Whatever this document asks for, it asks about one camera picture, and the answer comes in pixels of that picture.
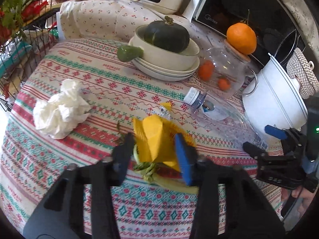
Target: orange fruit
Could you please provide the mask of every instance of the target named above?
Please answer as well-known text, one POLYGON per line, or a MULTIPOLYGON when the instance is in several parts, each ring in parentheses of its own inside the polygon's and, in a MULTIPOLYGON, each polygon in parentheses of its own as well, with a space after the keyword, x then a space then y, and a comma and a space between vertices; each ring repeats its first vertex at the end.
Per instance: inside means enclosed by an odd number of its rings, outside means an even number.
POLYGON ((208 81, 214 72, 214 65, 210 60, 206 60, 198 69, 198 77, 203 81, 208 81))
POLYGON ((218 88, 222 91, 230 89, 230 81, 227 78, 221 77, 218 79, 218 88))
POLYGON ((231 25, 226 33, 227 40, 240 53, 249 55, 254 53, 257 47, 255 32, 245 23, 231 25))

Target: patterned tablecloth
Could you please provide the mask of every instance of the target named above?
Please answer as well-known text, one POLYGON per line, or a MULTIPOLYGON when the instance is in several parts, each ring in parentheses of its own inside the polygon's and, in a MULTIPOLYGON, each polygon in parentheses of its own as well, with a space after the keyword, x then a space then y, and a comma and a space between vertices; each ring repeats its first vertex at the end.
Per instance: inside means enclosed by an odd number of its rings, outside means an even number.
MULTIPOLYGON (((79 166, 109 155, 121 131, 132 131, 132 118, 154 114, 160 103, 171 102, 172 119, 192 135, 197 151, 220 165, 241 164, 253 177, 256 161, 234 148, 231 141, 216 137, 214 130, 190 116, 182 102, 189 87, 203 89, 196 76, 181 82, 153 79, 132 63, 116 58, 120 42, 77 39, 57 44, 39 63, 15 102, 6 129, 1 156, 2 208, 21 232, 37 203, 69 163, 79 166), (65 139, 54 140, 36 131, 32 110, 37 98, 48 100, 59 92, 61 81, 81 81, 83 98, 91 116, 65 139)), ((239 98, 230 102, 241 108, 239 98)), ((272 155, 280 153, 272 148, 272 155)), ((162 175, 170 176, 170 169, 162 175)), ((279 213, 280 189, 258 182, 279 213)), ((112 188, 115 215, 122 238, 187 238, 192 226, 197 196, 147 184, 132 169, 121 187, 112 188)), ((85 229, 90 232, 90 188, 85 195, 85 229)), ((220 186, 220 232, 225 226, 225 193, 220 186)))

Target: white bottle cap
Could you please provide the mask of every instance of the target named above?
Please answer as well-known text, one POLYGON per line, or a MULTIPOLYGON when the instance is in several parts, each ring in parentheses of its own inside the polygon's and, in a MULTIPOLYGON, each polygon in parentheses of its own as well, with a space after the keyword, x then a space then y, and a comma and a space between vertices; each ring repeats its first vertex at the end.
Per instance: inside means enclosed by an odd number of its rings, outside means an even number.
POLYGON ((188 93, 186 94, 186 96, 184 97, 183 101, 189 105, 192 105, 197 99, 199 93, 200 93, 199 90, 197 90, 194 87, 191 87, 188 93))

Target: plastic bottle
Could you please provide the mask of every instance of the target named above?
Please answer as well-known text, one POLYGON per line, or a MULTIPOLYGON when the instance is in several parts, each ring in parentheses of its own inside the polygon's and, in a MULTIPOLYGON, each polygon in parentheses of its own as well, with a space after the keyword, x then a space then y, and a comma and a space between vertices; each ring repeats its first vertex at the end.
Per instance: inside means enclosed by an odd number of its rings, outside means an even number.
POLYGON ((233 142, 235 147, 242 149, 244 142, 250 142, 259 148, 267 149, 264 142, 254 131, 249 121, 231 104, 212 91, 201 93, 191 87, 184 98, 194 110, 196 118, 233 142))

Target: white tissue paper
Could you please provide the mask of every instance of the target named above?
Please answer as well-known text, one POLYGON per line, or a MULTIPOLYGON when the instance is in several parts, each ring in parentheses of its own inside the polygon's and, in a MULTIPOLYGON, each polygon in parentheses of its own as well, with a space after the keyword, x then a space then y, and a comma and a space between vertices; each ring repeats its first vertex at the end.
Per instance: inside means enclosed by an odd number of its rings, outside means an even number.
POLYGON ((62 81, 60 93, 49 101, 37 99, 33 109, 35 129, 54 139, 65 138, 79 123, 90 115, 90 105, 80 96, 81 84, 77 80, 62 81))

